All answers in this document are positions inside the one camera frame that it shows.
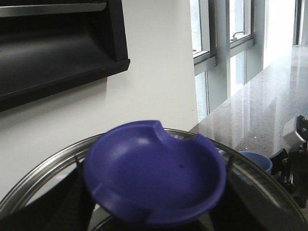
blue bowl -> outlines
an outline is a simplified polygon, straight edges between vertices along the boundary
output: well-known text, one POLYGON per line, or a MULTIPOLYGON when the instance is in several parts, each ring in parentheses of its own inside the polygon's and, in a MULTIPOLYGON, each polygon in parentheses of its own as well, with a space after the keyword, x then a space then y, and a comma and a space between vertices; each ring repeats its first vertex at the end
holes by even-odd
POLYGON ((179 140, 159 121, 121 125, 101 136, 84 162, 94 200, 134 224, 172 226, 213 208, 226 166, 214 144, 198 134, 179 140))
POLYGON ((255 162, 262 169, 264 169, 268 174, 270 174, 271 169, 273 168, 273 163, 268 157, 263 156, 259 153, 247 152, 247 151, 241 151, 240 153, 246 156, 248 159, 255 162))

granite countertop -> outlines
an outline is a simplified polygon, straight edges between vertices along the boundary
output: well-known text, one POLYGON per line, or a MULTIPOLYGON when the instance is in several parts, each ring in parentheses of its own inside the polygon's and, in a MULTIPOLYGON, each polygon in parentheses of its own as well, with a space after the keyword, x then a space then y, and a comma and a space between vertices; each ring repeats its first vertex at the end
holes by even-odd
POLYGON ((308 46, 293 46, 192 129, 237 151, 289 149, 286 122, 308 116, 308 46))

